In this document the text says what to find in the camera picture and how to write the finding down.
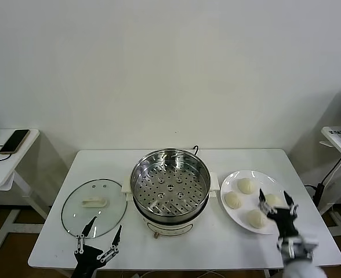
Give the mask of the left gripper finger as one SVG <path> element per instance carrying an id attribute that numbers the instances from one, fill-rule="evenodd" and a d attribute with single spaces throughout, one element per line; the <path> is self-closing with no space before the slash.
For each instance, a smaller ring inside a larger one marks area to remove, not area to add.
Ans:
<path id="1" fill-rule="evenodd" d="M 85 240 L 88 237 L 88 235 L 92 229 L 92 226 L 95 223 L 96 218 L 97 218 L 97 216 L 94 216 L 89 221 L 89 223 L 85 225 L 82 232 L 75 236 L 77 244 L 76 244 L 76 249 L 74 251 L 74 254 L 83 254 L 84 253 Z"/>
<path id="2" fill-rule="evenodd" d="M 120 239 L 121 239 L 121 230 L 122 230 L 122 225 L 119 226 L 114 236 L 110 249 L 97 257 L 100 263 L 107 263 L 119 253 L 118 246 L 119 246 Z"/>

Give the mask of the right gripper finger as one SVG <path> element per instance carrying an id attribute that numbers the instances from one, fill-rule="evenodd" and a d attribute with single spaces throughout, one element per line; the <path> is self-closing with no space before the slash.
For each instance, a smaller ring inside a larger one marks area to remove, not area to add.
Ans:
<path id="1" fill-rule="evenodd" d="M 284 191 L 284 198 L 289 207 L 289 214 L 292 216 L 297 216 L 298 205 L 293 201 L 286 191 Z"/>
<path id="2" fill-rule="evenodd" d="M 261 189 L 259 189 L 259 204 L 258 207 L 260 211 L 267 215 L 267 214 L 276 214 L 277 210 L 274 207 L 271 207 L 267 202 L 266 202 L 266 197 Z"/>

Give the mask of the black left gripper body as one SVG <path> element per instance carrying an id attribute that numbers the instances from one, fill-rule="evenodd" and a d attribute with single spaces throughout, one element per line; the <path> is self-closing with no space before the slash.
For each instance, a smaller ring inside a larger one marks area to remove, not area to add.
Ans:
<path id="1" fill-rule="evenodd" d="M 75 254 L 77 265 L 72 273 L 72 278 L 91 278 L 96 269 L 101 268 L 103 264 L 97 259 L 103 251 L 87 245 L 83 245 L 83 253 Z"/>

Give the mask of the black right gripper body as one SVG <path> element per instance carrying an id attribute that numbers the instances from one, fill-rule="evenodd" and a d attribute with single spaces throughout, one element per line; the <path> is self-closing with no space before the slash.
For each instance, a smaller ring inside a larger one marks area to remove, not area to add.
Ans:
<path id="1" fill-rule="evenodd" d="M 291 214 L 289 209 L 277 208 L 276 212 L 269 212 L 267 218 L 273 220 L 279 231 L 279 238 L 295 237 L 299 235 L 293 222 L 297 218 L 296 214 Z"/>

